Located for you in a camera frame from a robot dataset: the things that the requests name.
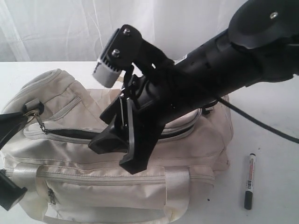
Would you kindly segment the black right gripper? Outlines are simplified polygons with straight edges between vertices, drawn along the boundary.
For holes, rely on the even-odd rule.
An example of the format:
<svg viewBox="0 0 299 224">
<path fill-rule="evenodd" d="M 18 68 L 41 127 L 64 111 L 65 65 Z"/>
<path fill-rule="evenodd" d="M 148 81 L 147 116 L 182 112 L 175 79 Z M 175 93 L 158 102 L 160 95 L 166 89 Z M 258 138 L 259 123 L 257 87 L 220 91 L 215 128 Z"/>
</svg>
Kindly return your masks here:
<svg viewBox="0 0 299 224">
<path fill-rule="evenodd" d="M 166 123 L 215 102 L 220 86 L 220 66 L 207 58 L 133 62 L 144 76 L 131 89 L 132 114 L 123 100 L 113 101 L 100 115 L 107 127 L 88 145 L 97 154 L 128 148 L 119 165 L 132 175 L 147 169 Z"/>
</svg>

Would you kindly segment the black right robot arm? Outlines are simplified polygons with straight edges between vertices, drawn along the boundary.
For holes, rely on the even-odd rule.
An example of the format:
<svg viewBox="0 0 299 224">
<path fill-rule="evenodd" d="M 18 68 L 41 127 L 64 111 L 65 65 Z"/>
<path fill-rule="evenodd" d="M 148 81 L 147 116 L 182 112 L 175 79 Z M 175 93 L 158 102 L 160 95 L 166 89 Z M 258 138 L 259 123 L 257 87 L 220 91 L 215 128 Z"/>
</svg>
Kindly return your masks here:
<svg viewBox="0 0 299 224">
<path fill-rule="evenodd" d="M 226 30 L 174 63 L 130 25 L 117 29 L 94 70 L 103 86 L 125 71 L 107 124 L 89 143 L 98 154 L 123 152 L 119 165 L 144 171 L 165 125 L 244 86 L 292 79 L 299 72 L 299 3 L 249 0 Z"/>
</svg>

